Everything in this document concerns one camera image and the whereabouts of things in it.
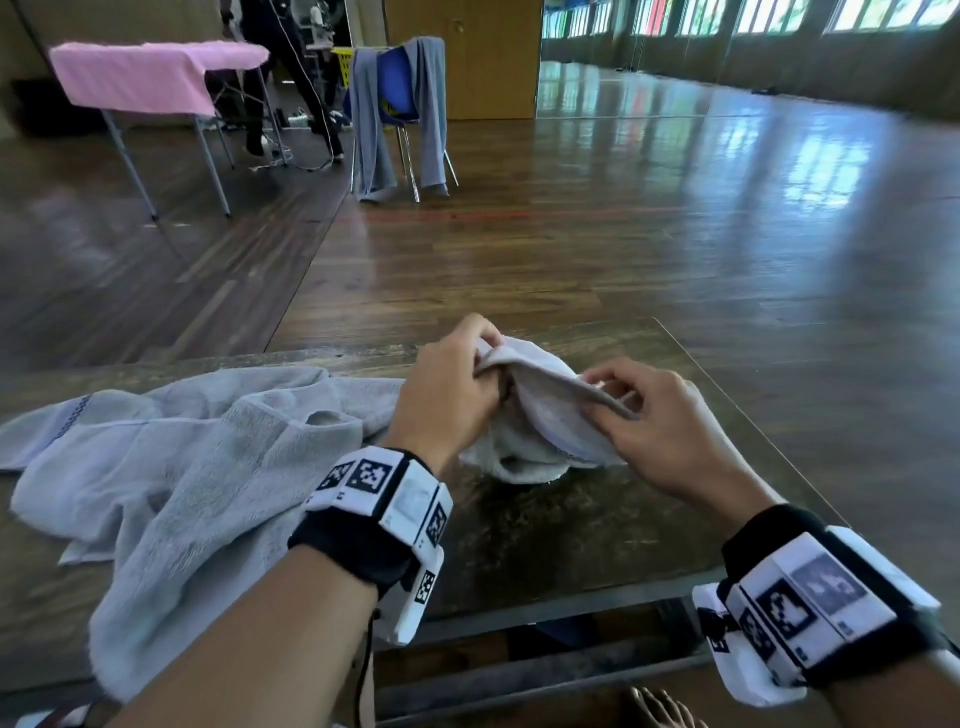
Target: window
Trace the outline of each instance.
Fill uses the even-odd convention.
[[[686,0],[678,36],[715,36],[727,0]]]
[[[809,0],[747,0],[736,32],[738,35],[796,33],[808,5]]]
[[[610,8],[612,4],[611,0],[597,3],[597,9],[593,12],[593,30],[590,31],[592,36],[599,36],[610,29]]]
[[[558,38],[566,36],[566,21],[569,11],[549,12],[543,17],[543,37]]]
[[[570,12],[570,34],[567,37],[580,37],[587,34],[587,21],[590,18],[590,6],[581,5]]]
[[[670,22],[673,0],[640,0],[634,20],[634,36],[662,36]]]
[[[843,0],[829,31],[939,28],[950,20],[958,5],[960,0]]]

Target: metal leg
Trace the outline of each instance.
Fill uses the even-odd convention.
[[[117,150],[120,152],[120,156],[123,158],[124,164],[127,165],[127,171],[130,172],[130,176],[133,179],[133,184],[136,185],[136,188],[140,190],[140,195],[143,197],[143,201],[147,204],[147,209],[150,210],[150,216],[156,221],[156,208],[154,204],[150,201],[150,195],[147,194],[147,188],[143,186],[143,182],[140,180],[140,176],[136,173],[136,167],[133,166],[133,160],[130,159],[130,155],[127,154],[127,147],[123,143],[123,137],[120,136],[120,130],[117,129],[117,125],[113,123],[113,114],[109,111],[101,109],[101,113],[104,115],[104,121],[107,122],[107,128],[110,130],[110,136],[113,137],[113,143],[117,145]]]
[[[420,191],[417,189],[417,176],[414,174],[414,160],[410,155],[410,136],[407,134],[406,127],[397,127],[397,130],[403,134],[403,144],[400,145],[400,153],[407,155],[406,167],[410,170],[410,186],[414,189],[414,202],[420,204]]]
[[[204,150],[204,158],[206,159],[206,167],[210,170],[210,174],[213,175],[213,183],[217,187],[217,194],[220,195],[220,204],[224,206],[224,214],[230,216],[230,205],[227,202],[227,195],[224,194],[224,187],[220,184],[220,175],[217,174],[217,165],[213,163],[213,155],[210,154],[210,148],[206,144],[206,137],[204,136],[204,128],[200,126],[200,117],[193,117],[193,126],[197,130],[197,136],[200,138],[200,146]]]
[[[410,183],[410,178],[413,177],[413,170],[407,169],[407,157],[403,154],[403,142],[400,139],[400,127],[394,127],[396,131],[396,146],[400,150],[400,164],[403,166],[403,176],[407,178],[407,184]]]
[[[280,125],[276,122],[274,102],[270,100],[270,89],[267,88],[267,80],[263,78],[263,71],[261,71],[258,67],[256,72],[260,74],[260,85],[263,88],[263,101],[267,105],[267,113],[270,115],[270,125],[276,132],[276,143],[280,147],[280,158],[283,160],[283,166],[286,167],[288,165],[286,152],[283,151],[283,135],[280,133]]]
[[[459,187],[460,183],[457,182],[457,173],[453,171],[453,162],[450,161],[450,155],[446,153],[446,149],[444,149],[444,159],[446,159],[446,166],[450,168],[450,177],[453,178],[453,183]]]
[[[217,125],[217,133],[220,135],[220,143],[224,145],[224,151],[227,153],[227,159],[230,162],[230,169],[236,169],[237,165],[233,163],[233,155],[230,153],[230,148],[227,146],[227,138],[224,136],[224,128],[220,126],[220,119],[215,118],[213,123]]]
[[[350,155],[350,192],[357,193],[357,135],[353,135],[353,154]]]

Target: black pants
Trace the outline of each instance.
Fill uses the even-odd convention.
[[[287,69],[290,78],[297,86],[297,91],[306,102],[310,109],[310,115],[317,121],[317,131],[325,138],[330,151],[334,155],[341,155],[344,152],[344,146],[340,143],[340,136],[337,134],[337,128],[330,119],[329,111],[317,94],[316,88],[310,82],[309,77],[303,70],[306,61],[303,59],[303,51],[300,47],[300,34],[297,26],[291,21],[285,21],[285,28],[281,28],[276,18],[264,17],[251,18],[251,22],[244,22],[244,39],[249,43],[262,45],[270,51],[270,57],[267,62],[260,66],[260,72],[266,79],[279,61]],[[250,118],[247,131],[249,134],[260,136],[263,132],[263,97],[266,92],[260,83],[260,74],[255,71],[248,71],[244,76],[243,84],[246,98],[247,116]]]

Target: cable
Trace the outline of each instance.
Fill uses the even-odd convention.
[[[367,670],[370,669],[370,659],[373,655],[373,620],[379,616],[380,610],[374,610],[367,625],[367,647],[363,653],[363,665],[360,666],[360,676],[357,679],[357,689],[353,696],[353,725],[363,728],[360,720],[360,698],[363,696],[363,686],[367,682]]]
[[[297,65],[300,67],[300,73],[302,73],[302,74],[306,77],[307,81],[309,81],[309,80],[310,80],[310,77],[307,75],[306,69],[303,67],[303,64],[300,62],[300,53],[298,53],[298,51],[297,51],[297,46],[294,45],[294,41],[291,40],[291,39],[290,39],[290,36],[287,34],[287,29],[284,28],[284,27],[283,27],[283,23],[280,22],[280,13],[276,10],[276,5],[274,5],[273,0],[263,0],[263,2],[266,2],[267,5],[270,6],[271,10],[274,11],[274,17],[276,18],[276,24],[277,24],[278,26],[280,26],[280,30],[283,32],[283,37],[285,37],[285,38],[287,39],[287,45],[290,46],[290,51],[291,51],[291,53],[293,54],[294,58],[297,60]],[[293,12],[293,7],[291,6],[289,10],[290,10],[290,12]],[[327,143],[327,146],[329,146],[329,148],[330,148],[330,159],[329,159],[329,161],[324,162],[324,164],[322,164],[322,165],[319,166],[319,167],[313,167],[313,168],[311,168],[311,169],[307,169],[307,170],[306,170],[306,171],[308,171],[308,172],[313,172],[313,171],[315,171],[315,170],[325,169],[326,167],[330,166],[330,165],[333,163],[334,153],[333,153],[333,134],[330,133],[330,126],[326,123],[326,118],[327,118],[327,116],[328,116],[328,113],[327,113],[326,108],[325,108],[325,106],[324,106],[324,102],[323,102],[323,100],[320,98],[320,94],[317,93],[317,88],[313,85],[313,82],[312,82],[312,81],[310,82],[310,89],[313,91],[313,95],[317,97],[317,106],[319,107],[320,111],[322,112],[322,113],[321,113],[321,119],[322,119],[323,122],[324,122],[324,129],[326,130],[326,143]],[[263,93],[264,93],[265,95],[268,93],[266,86],[264,86]]]

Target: hand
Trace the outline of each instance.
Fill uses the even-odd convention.
[[[639,395],[639,420],[625,420],[601,405],[588,415],[651,485],[706,508],[734,533],[782,502],[733,446],[692,382],[627,358],[593,367],[582,379],[604,382],[617,399]]]
[[[706,723],[695,720],[690,709],[666,691],[654,695],[646,688],[630,688],[629,704],[632,717],[642,728],[707,728]]]
[[[473,376],[479,339],[492,347],[503,344],[493,324],[471,313],[445,339],[420,349],[383,441],[385,448],[423,458],[437,477],[473,444],[500,405],[499,368]]]

